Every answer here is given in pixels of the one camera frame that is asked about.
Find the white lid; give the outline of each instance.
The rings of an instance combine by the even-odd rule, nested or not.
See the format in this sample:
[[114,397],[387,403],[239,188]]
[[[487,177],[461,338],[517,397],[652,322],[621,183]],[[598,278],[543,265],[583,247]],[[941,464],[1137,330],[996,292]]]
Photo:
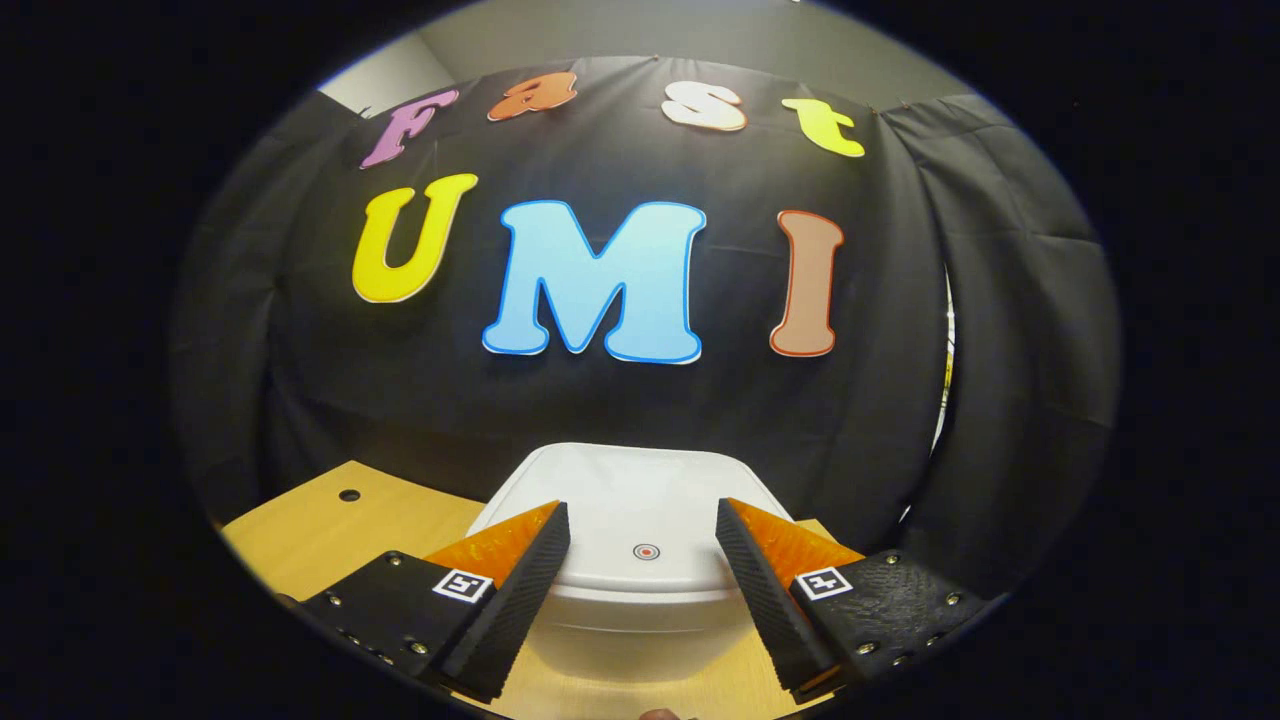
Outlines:
[[467,534],[561,500],[568,503],[571,541],[556,594],[698,602],[737,592],[716,541],[722,497],[791,519],[750,468],[726,455],[549,445],[525,459]]

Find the white container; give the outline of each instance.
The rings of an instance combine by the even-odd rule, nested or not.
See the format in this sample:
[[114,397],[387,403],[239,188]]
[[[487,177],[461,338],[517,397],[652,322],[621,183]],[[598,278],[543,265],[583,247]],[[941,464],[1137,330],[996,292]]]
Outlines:
[[530,629],[530,650],[571,676],[677,680],[751,628],[716,541],[722,497],[791,519],[750,468],[726,455],[549,445],[525,459],[467,534],[567,502],[568,553]]

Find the letter i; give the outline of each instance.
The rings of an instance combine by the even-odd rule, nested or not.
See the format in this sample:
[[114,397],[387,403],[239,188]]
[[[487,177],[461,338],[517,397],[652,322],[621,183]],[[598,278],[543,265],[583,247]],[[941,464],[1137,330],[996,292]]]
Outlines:
[[829,325],[831,283],[844,233],[827,218],[800,210],[778,213],[778,225],[791,242],[791,275],[787,309],[769,334],[769,346],[788,357],[826,355],[836,346]]

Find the blue letter m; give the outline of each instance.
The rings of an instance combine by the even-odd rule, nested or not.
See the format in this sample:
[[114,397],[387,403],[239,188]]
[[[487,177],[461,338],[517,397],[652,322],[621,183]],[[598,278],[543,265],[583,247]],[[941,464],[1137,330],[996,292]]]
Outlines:
[[498,322],[484,331],[490,352],[536,355],[550,333],[538,324],[547,293],[570,352],[582,352],[604,311],[622,293],[622,319],[604,337],[618,360],[681,365],[698,360],[703,343],[689,328],[689,252],[707,215],[677,202],[645,202],[622,222],[596,255],[573,210],[556,200],[512,205],[511,255]]

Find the wooden table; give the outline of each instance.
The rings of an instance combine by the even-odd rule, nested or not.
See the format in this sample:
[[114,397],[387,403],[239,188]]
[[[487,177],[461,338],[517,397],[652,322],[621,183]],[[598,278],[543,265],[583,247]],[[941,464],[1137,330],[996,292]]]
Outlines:
[[[355,489],[356,501],[339,493]],[[347,462],[223,528],[223,537],[273,592],[306,600],[387,550],[422,557],[461,539],[483,503]],[[831,537],[817,520],[800,525]],[[699,674],[671,683],[608,683],[561,675],[529,648],[516,657],[502,697],[485,706],[516,720],[636,720],[668,707],[682,719],[773,720],[797,706],[778,687],[751,630]]]

